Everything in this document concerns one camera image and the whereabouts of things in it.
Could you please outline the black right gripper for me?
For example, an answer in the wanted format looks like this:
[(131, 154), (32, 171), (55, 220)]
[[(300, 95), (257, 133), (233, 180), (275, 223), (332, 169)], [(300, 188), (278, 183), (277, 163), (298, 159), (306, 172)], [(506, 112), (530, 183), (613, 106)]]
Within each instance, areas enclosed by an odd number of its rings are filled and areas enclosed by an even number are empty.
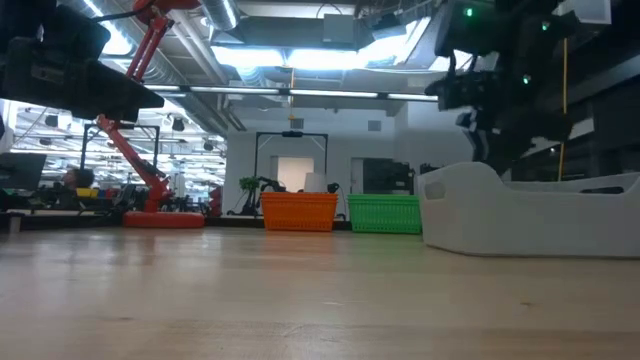
[(449, 72), (428, 85), (424, 94), (437, 98), (441, 111), (467, 108), (456, 124), (472, 147), (472, 161), (498, 175), (513, 163), (510, 150), (530, 148), (530, 135), (518, 124), (518, 112), (530, 96), (530, 75), (509, 71)]

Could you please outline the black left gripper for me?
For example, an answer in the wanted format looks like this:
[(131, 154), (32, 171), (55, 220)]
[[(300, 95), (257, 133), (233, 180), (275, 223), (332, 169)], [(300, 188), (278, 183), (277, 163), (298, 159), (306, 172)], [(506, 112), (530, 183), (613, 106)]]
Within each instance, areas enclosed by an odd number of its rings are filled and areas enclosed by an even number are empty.
[(75, 117), (135, 123), (141, 109), (165, 100), (141, 83), (99, 61), (72, 59), (32, 38), (9, 41), (1, 65), (1, 97), (69, 109)]

